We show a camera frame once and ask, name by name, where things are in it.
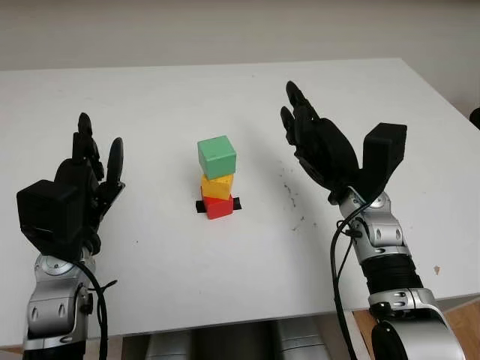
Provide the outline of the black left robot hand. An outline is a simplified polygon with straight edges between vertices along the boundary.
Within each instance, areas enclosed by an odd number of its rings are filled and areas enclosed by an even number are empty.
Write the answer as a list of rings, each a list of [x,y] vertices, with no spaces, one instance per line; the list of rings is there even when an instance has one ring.
[[[101,163],[91,119],[82,112],[78,130],[73,133],[72,156],[61,162],[54,182],[73,186],[79,191],[82,205],[80,228],[74,233],[73,240],[93,255],[101,249],[100,223],[125,188],[121,180],[123,160],[123,140],[117,137],[110,147],[107,165]]]

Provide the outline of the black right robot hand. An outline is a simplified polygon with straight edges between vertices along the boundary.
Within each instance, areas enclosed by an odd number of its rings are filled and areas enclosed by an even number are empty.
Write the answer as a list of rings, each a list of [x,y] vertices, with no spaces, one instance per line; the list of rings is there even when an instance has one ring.
[[[292,109],[282,107],[280,117],[287,142],[305,172],[330,191],[328,201],[340,204],[360,168],[350,141],[329,119],[321,118],[298,86],[289,81],[286,94]]]

